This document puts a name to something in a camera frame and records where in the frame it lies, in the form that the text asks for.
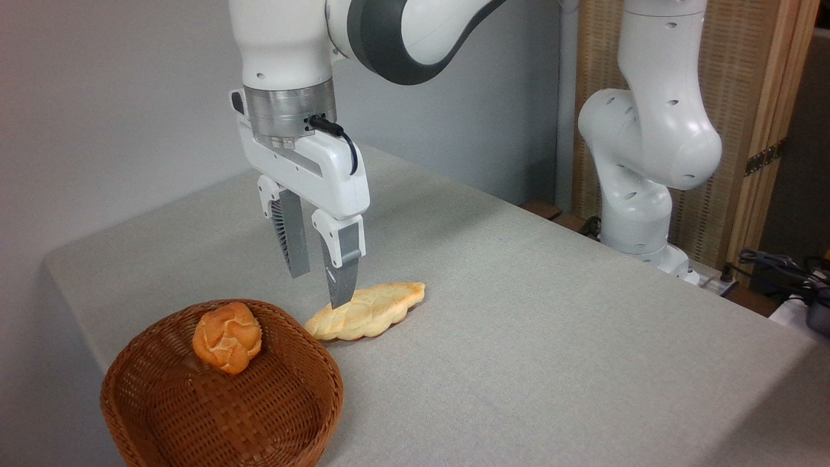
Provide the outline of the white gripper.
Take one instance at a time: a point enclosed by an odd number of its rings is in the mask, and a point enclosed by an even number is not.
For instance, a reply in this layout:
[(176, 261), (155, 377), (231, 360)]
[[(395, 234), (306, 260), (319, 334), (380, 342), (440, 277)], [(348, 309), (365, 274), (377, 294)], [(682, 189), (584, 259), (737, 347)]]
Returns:
[(355, 293), (359, 260), (366, 254), (361, 215), (370, 207), (370, 188), (361, 151), (324, 131), (287, 144), (256, 136), (245, 92), (232, 90), (230, 99), (246, 159), (262, 174), (257, 181), (262, 211), (276, 231), (291, 278), (309, 272), (305, 199), (319, 209), (312, 222), (321, 239), (331, 308), (347, 304)]

